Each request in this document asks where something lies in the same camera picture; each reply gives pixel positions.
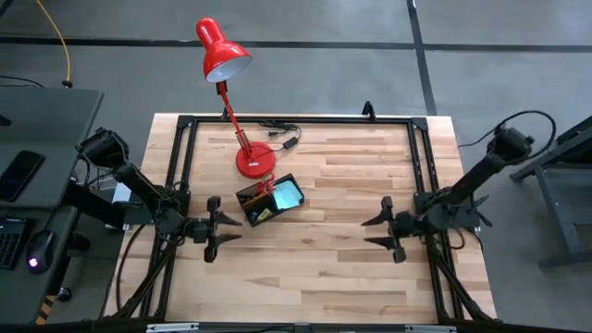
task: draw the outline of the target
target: lamp base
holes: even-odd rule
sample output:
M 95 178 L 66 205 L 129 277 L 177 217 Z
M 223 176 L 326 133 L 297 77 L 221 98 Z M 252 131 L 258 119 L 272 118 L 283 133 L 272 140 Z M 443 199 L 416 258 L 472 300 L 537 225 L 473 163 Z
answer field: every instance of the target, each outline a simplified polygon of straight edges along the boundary
M 265 142 L 251 142 L 251 160 L 242 151 L 237 152 L 237 168 L 248 179 L 262 178 L 276 166 L 276 154 Z

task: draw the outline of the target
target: red desk lamp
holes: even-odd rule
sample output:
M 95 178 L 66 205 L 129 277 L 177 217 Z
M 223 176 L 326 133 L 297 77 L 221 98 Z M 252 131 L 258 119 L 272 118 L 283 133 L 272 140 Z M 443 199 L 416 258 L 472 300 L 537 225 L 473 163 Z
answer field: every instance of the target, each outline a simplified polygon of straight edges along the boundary
M 196 30 L 205 48 L 203 57 L 205 80 L 216 84 L 217 92 L 224 100 L 224 106 L 234 124 L 235 134 L 240 143 L 236 159 L 237 168 L 244 177 L 259 179 L 274 169 L 276 155 L 265 142 L 249 142 L 234 117 L 234 111 L 228 101 L 226 85 L 226 80 L 245 70 L 253 58 L 242 46 L 227 41 L 224 32 L 213 18 L 200 19 Z

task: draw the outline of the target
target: wood plank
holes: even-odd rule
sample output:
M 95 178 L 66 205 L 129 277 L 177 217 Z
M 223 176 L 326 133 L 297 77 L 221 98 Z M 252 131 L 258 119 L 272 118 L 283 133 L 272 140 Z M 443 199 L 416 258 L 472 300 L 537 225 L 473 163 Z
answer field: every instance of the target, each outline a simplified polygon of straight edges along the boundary
M 166 178 L 177 117 L 154 116 L 142 172 L 157 184 Z M 302 140 L 289 151 L 277 153 L 275 172 L 278 177 L 293 174 L 306 198 L 303 207 L 256 228 L 246 223 L 241 228 L 221 226 L 220 231 L 231 230 L 242 238 L 225 244 L 212 264 L 203 261 L 202 244 L 187 241 L 177 253 L 166 319 L 435 323 L 424 245 L 417 238 L 402 240 L 408 260 L 395 265 L 389 252 L 364 241 L 364 237 L 385 235 L 386 225 L 360 227 L 378 214 L 384 195 L 393 198 L 396 210 L 413 210 L 416 189 L 406 128 L 300 125 Z M 428 125 L 440 186 L 450 186 L 463 175 L 452 122 L 449 117 L 429 117 Z M 252 141 L 269 142 L 267 130 L 257 124 L 245 124 L 244 129 Z M 187 134 L 182 140 L 188 140 Z M 271 145 L 278 148 L 284 140 L 275 138 Z M 238 149 L 230 124 L 200 123 L 191 162 L 191 216 L 207 216 L 207 199 L 220 195 L 222 210 L 246 221 L 235 193 L 254 181 L 236 170 Z M 425 155 L 420 147 L 423 170 Z M 424 183 L 429 189 L 427 177 Z M 453 251 L 458 276 L 484 311 L 495 315 L 479 244 L 471 235 L 464 236 L 465 248 Z M 460 244 L 455 232 L 450 238 L 452 244 Z M 131 248 L 122 278 L 124 301 L 145 275 L 153 239 L 154 228 L 147 227 Z M 450 288 L 444 280 L 442 286 L 450 308 Z M 105 314 L 115 311 L 113 287 Z

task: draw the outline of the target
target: concrete floor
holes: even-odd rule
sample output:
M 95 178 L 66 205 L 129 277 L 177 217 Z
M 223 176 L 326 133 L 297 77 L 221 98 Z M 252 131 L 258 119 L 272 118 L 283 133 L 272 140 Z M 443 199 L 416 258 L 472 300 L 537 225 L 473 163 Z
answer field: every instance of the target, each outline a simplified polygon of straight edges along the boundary
M 416 0 L 424 43 L 592 44 L 586 0 Z M 412 43 L 405 0 L 61 0 L 47 1 L 67 36 L 193 40 L 205 15 L 230 39 Z M 53 36 L 33 0 L 17 1 L 0 33 Z M 76 88 L 99 89 L 105 101 L 95 127 L 119 132 L 139 164 L 155 112 L 219 112 L 205 83 L 200 48 L 70 47 Z M 254 61 L 229 83 L 237 111 L 357 114 L 370 100 L 380 114 L 425 115 L 413 50 L 252 48 Z M 0 44 L 0 74 L 59 87 L 60 46 Z M 592 53 L 426 52 L 439 115 L 452 116 L 459 143 L 471 142 L 524 109 L 552 114 L 563 131 L 590 116 Z M 542 144 L 549 126 L 535 117 L 513 124 Z M 485 145 L 462 149 L 465 168 Z M 537 260 L 562 251 L 533 179 L 515 185 L 510 170 L 488 182 L 483 213 L 487 272 L 499 318 L 509 323 L 591 330 L 592 265 L 541 271 Z M 70 304 L 50 321 L 95 318 L 109 285 L 120 237 L 92 221 L 80 227 L 101 244 L 72 262 Z M 97 302 L 88 306 L 89 299 Z

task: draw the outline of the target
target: cyan sticky note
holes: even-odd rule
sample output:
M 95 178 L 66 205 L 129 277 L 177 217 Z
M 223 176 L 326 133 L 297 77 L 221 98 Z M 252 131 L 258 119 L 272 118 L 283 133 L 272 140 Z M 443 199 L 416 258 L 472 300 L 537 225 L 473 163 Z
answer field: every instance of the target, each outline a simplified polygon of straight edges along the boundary
M 277 209 L 298 207 L 301 199 L 302 194 L 290 180 L 274 185 L 274 200 L 276 201 Z

